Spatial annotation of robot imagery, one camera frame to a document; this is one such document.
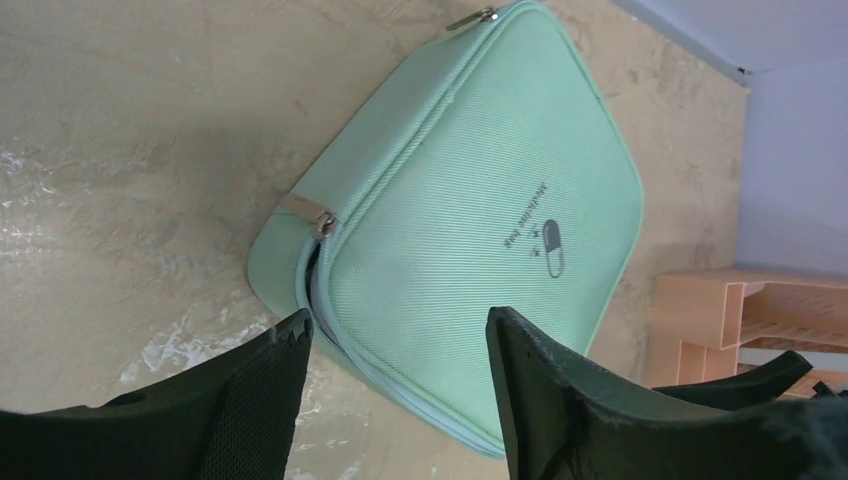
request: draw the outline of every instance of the black mesh fabric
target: black mesh fabric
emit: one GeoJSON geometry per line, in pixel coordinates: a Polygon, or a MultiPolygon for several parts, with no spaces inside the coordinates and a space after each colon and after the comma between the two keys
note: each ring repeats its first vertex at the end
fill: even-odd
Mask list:
{"type": "MultiPolygon", "coordinates": [[[[285,339],[291,349],[309,347],[305,334],[285,339]]],[[[224,392],[199,480],[282,479],[300,411],[307,355],[269,349],[247,365],[224,392]]]]}
{"type": "Polygon", "coordinates": [[[100,408],[0,411],[4,478],[282,479],[311,343],[302,310],[100,408]]]}
{"type": "Polygon", "coordinates": [[[727,412],[633,384],[511,308],[491,310],[486,334],[512,480],[848,478],[838,397],[727,412]]]}

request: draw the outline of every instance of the metal zipper slider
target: metal zipper slider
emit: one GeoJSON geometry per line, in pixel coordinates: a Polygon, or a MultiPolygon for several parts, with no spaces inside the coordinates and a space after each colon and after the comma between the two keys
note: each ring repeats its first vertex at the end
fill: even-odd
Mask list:
{"type": "Polygon", "coordinates": [[[452,32],[454,30],[458,30],[458,29],[468,25],[469,23],[471,23],[475,20],[480,21],[480,22],[493,22],[497,19],[498,19],[498,9],[495,8],[495,7],[492,7],[492,6],[488,6],[484,9],[482,9],[482,10],[478,10],[478,11],[472,13],[471,15],[463,18],[462,20],[459,20],[457,22],[454,22],[454,23],[448,25],[447,30],[449,32],[452,32]]]}
{"type": "Polygon", "coordinates": [[[280,208],[314,223],[315,228],[312,230],[312,236],[316,240],[327,238],[333,233],[333,229],[338,223],[338,219],[329,208],[293,192],[283,195],[280,200],[280,208]]]}

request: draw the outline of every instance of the concrete floor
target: concrete floor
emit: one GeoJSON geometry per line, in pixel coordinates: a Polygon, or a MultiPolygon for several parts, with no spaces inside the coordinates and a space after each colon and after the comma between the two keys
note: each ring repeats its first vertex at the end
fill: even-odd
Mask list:
{"type": "MultiPolygon", "coordinates": [[[[482,0],[0,3],[0,406],[99,405],[273,321],[245,280],[290,187],[482,0]]],[[[606,2],[547,2],[641,170],[641,242],[591,356],[639,377],[651,278],[732,261],[746,91],[606,2]]],[[[506,478],[310,365],[289,478],[506,478]]]]}

